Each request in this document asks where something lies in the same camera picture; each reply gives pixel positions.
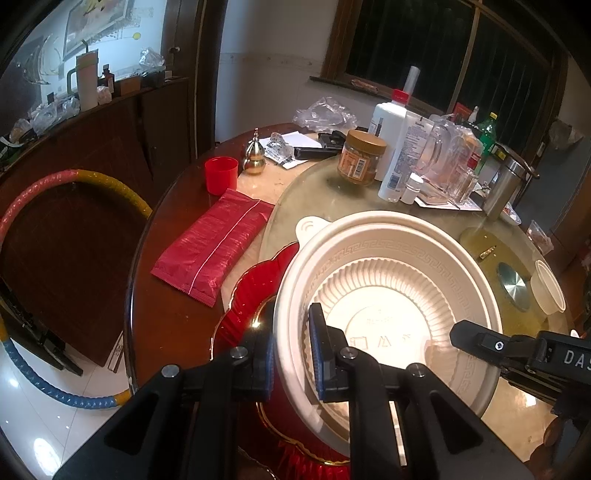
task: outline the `small brown bottle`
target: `small brown bottle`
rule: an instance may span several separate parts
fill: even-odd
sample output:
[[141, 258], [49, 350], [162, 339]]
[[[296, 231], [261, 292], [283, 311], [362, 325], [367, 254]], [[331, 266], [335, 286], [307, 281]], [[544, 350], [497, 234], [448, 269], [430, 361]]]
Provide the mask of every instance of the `small brown bottle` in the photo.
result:
[[109, 71], [109, 64], [103, 65], [103, 77], [105, 79], [105, 86], [109, 87], [111, 94], [115, 92], [115, 75]]

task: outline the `white tiled floor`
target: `white tiled floor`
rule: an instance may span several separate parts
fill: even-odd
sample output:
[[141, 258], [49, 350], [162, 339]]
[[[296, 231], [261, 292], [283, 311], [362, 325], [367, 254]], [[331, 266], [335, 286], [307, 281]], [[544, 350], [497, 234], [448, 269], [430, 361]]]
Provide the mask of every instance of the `white tiled floor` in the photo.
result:
[[[19, 345], [17, 348], [33, 370], [68, 393], [102, 397], [128, 388], [123, 362], [114, 374], [68, 349], [84, 370], [78, 377], [51, 367]], [[49, 398], [29, 383], [0, 346], [0, 426], [38, 479], [51, 478], [115, 410], [81, 410]]]

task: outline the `gold gourd ornament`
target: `gold gourd ornament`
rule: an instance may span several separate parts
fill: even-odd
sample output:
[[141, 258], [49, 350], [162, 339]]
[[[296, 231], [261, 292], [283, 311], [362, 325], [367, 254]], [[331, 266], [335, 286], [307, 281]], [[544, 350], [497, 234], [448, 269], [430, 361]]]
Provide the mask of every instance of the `gold gourd ornament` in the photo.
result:
[[244, 150], [242, 169], [250, 175], [259, 175], [265, 170], [265, 149], [258, 139], [258, 128]]

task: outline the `red bag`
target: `red bag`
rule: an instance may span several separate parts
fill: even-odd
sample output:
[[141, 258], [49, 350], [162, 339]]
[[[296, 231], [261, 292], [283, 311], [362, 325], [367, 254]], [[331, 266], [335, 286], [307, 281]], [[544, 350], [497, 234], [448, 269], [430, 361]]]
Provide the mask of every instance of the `red bag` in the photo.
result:
[[227, 273], [269, 221], [272, 211], [270, 203], [226, 190], [160, 255], [152, 275], [213, 307]]

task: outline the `dark window glass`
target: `dark window glass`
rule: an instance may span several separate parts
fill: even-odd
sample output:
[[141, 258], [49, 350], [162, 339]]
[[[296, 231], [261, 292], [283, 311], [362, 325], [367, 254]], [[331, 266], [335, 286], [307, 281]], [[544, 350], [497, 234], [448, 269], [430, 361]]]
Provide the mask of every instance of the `dark window glass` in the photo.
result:
[[543, 57], [552, 58], [554, 40], [551, 35], [518, 2], [515, 0], [483, 0], [483, 4], [516, 28]]
[[365, 0], [346, 73], [402, 88], [421, 69], [414, 96], [446, 111], [462, 68], [474, 10], [457, 0]]
[[498, 115], [497, 140], [516, 152], [525, 147], [538, 116], [549, 72], [485, 15], [481, 15], [457, 101], [479, 106], [477, 121]]

